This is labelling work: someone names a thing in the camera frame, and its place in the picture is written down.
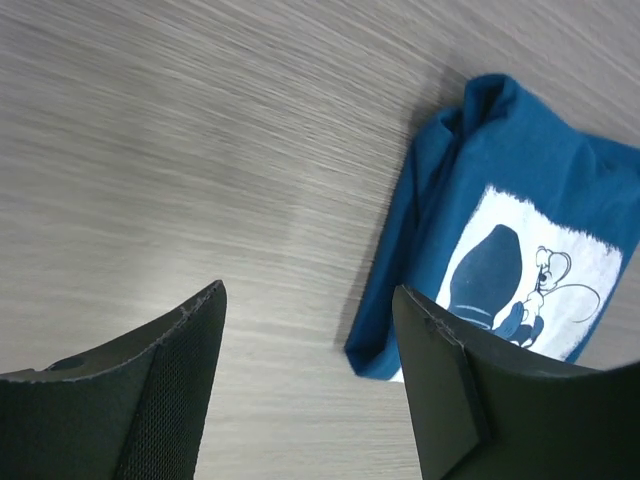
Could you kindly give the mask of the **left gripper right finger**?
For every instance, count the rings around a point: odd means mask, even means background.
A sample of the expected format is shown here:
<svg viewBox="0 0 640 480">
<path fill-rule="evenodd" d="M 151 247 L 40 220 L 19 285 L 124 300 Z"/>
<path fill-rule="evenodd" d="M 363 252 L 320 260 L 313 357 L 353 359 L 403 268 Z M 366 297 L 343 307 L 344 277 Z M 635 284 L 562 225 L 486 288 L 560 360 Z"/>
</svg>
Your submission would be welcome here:
<svg viewBox="0 0 640 480">
<path fill-rule="evenodd" d="M 639 367 L 520 348 L 398 287 L 393 320 L 426 479 L 635 479 Z"/>
</svg>

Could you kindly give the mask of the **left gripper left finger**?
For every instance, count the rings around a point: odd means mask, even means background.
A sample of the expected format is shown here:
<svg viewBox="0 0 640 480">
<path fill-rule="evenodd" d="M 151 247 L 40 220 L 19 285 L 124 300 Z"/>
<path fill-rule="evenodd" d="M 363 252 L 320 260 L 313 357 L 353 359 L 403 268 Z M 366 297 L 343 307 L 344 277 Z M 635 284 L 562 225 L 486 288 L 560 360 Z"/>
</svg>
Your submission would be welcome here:
<svg viewBox="0 0 640 480">
<path fill-rule="evenodd" d="M 216 280 L 103 345 L 2 374 L 2 478 L 193 478 L 225 315 Z"/>
</svg>

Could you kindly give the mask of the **blue t shirt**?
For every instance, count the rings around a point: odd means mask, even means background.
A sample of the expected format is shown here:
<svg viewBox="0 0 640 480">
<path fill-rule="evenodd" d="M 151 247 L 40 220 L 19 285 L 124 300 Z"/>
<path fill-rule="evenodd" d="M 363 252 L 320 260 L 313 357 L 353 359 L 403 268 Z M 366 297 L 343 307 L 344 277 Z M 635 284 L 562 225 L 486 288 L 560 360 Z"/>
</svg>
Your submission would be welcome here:
<svg viewBox="0 0 640 480">
<path fill-rule="evenodd" d="M 345 353 L 403 378 L 392 297 L 407 285 L 507 342 L 578 359 L 639 242 L 639 152 L 581 132 L 504 74 L 411 142 Z"/>
</svg>

